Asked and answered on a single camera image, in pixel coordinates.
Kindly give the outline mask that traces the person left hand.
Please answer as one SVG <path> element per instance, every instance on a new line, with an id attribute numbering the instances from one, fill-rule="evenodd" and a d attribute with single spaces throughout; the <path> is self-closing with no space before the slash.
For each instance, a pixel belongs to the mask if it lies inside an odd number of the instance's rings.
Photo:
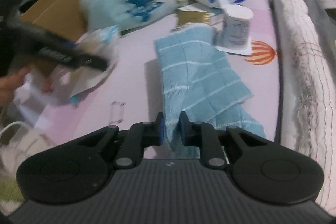
<path id="1" fill-rule="evenodd" d="M 25 81 L 26 75 L 30 72 L 29 67 L 24 67 L 21 70 L 1 77 L 0 80 L 0 105 L 5 107 L 8 105 L 15 97 L 15 91 L 20 88 Z"/>

